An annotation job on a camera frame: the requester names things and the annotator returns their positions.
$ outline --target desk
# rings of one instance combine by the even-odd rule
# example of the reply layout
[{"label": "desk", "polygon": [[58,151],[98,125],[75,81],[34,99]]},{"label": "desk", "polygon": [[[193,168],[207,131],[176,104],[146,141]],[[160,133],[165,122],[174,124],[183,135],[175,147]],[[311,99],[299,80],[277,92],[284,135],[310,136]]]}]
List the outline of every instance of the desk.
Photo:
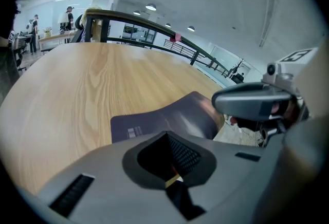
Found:
[{"label": "desk", "polygon": [[0,108],[0,157],[31,193],[86,153],[111,144],[113,116],[156,110],[192,91],[221,88],[193,66],[158,51],[70,43],[40,58]]},{"label": "desk", "polygon": [[39,39],[38,41],[39,41],[40,51],[44,53],[45,51],[51,51],[52,49],[54,49],[54,47],[45,48],[44,45],[46,42],[53,42],[53,41],[60,42],[61,40],[65,40],[65,39],[70,40],[74,37],[75,34],[76,31],[67,31],[64,34],[59,34],[59,35],[54,35],[54,36]]}]

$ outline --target wooden table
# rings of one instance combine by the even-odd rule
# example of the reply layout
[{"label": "wooden table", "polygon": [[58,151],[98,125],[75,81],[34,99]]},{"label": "wooden table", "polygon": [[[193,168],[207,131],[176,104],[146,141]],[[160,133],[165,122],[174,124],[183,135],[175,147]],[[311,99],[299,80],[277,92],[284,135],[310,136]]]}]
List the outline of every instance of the wooden table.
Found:
[{"label": "wooden table", "polygon": [[181,59],[107,43],[71,43],[40,58],[0,108],[0,156],[31,193],[78,158],[112,143],[113,116],[143,113],[192,91],[221,88]]},{"label": "wooden table", "polygon": [[65,32],[64,34],[58,34],[58,35],[53,35],[53,36],[50,36],[50,37],[45,37],[45,38],[42,38],[42,39],[39,39],[39,47],[40,47],[40,51],[41,52],[45,52],[45,51],[51,51],[52,49],[54,49],[53,47],[51,48],[45,48],[45,43],[47,42],[54,42],[54,41],[58,41],[59,44],[60,44],[60,41],[62,40],[70,40],[74,37],[74,35],[76,34],[76,31],[73,30],[73,31],[67,31]]}]

